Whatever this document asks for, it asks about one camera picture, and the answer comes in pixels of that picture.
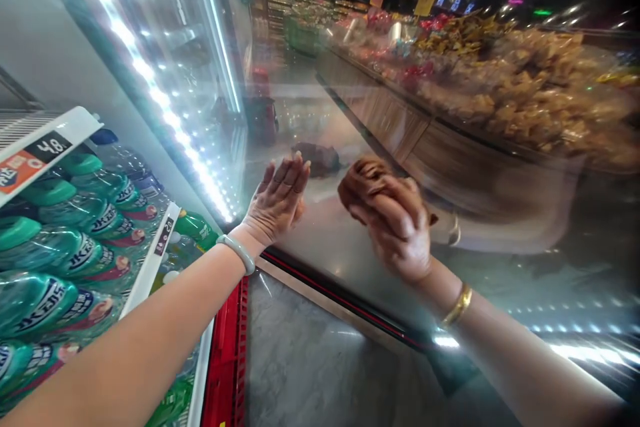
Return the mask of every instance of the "store shelf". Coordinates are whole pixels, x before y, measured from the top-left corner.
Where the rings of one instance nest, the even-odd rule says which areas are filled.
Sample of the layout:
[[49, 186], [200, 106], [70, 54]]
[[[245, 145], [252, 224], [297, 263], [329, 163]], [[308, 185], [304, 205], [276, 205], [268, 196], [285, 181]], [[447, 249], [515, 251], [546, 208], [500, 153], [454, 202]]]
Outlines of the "store shelf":
[[198, 363], [195, 368], [195, 378], [193, 381], [193, 393], [189, 403], [188, 415], [179, 420], [180, 427], [199, 427], [202, 417], [202, 407], [205, 403], [205, 389], [207, 387], [207, 372], [209, 370], [209, 354], [211, 353], [211, 341], [213, 339], [213, 324], [211, 323], [200, 339], [200, 352], [198, 353]]
[[83, 107], [65, 113], [0, 110], [0, 207], [100, 127]]
[[173, 232], [173, 227], [180, 214], [180, 210], [180, 207], [175, 203], [171, 202], [171, 204], [169, 204], [169, 208], [167, 208], [165, 216], [162, 218], [158, 231], [153, 236], [153, 241], [149, 246], [149, 251], [135, 279], [135, 283], [129, 292], [125, 306], [120, 313], [121, 319], [149, 296], [155, 274], [158, 273], [162, 255], [165, 253], [165, 248], [167, 247], [167, 240], [171, 232]]

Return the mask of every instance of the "wrist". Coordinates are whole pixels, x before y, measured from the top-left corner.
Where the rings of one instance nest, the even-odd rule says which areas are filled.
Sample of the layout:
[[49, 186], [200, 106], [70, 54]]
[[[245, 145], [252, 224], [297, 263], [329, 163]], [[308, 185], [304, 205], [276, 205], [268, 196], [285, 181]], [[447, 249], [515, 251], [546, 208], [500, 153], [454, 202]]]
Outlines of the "wrist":
[[229, 237], [234, 239], [236, 242], [239, 242], [247, 251], [251, 258], [255, 259], [262, 254], [263, 250], [267, 248], [267, 246], [260, 242], [252, 233], [251, 228], [246, 224], [240, 224], [231, 232], [229, 232]]
[[455, 306], [462, 281], [447, 266], [431, 257], [427, 275], [414, 284], [438, 322]]

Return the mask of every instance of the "right hand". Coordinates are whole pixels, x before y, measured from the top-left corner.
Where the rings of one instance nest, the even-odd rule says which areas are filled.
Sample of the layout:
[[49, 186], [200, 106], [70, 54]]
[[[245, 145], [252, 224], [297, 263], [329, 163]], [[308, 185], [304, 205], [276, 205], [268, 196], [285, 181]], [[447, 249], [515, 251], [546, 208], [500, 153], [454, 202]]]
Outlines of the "right hand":
[[409, 284], [422, 280], [431, 267], [429, 214], [413, 179], [384, 177], [392, 196], [375, 195], [368, 209], [349, 208], [369, 230], [373, 249], [394, 274]]

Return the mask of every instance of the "brown cloth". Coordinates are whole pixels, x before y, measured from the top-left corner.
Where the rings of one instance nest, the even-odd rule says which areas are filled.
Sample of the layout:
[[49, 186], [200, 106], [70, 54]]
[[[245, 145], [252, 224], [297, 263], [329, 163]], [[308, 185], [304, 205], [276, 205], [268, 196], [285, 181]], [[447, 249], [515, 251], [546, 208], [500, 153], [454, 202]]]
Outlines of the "brown cloth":
[[[383, 179], [386, 175], [395, 177], [393, 170], [384, 160], [374, 155], [360, 157], [349, 168], [347, 175], [338, 185], [338, 195], [345, 209], [349, 210], [352, 205], [371, 209], [366, 200], [367, 198], [375, 197], [379, 193], [393, 197]], [[438, 217], [436, 215], [429, 215], [430, 226], [437, 221]]]

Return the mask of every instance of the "supermarket aisle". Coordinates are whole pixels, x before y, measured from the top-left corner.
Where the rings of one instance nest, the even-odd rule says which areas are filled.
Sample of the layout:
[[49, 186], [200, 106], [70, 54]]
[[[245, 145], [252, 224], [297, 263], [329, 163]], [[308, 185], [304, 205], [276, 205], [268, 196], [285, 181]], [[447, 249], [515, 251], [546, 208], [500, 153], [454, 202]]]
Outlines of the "supermarket aisle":
[[427, 358], [364, 336], [265, 272], [249, 278], [249, 427], [516, 426], [482, 376], [446, 397]]

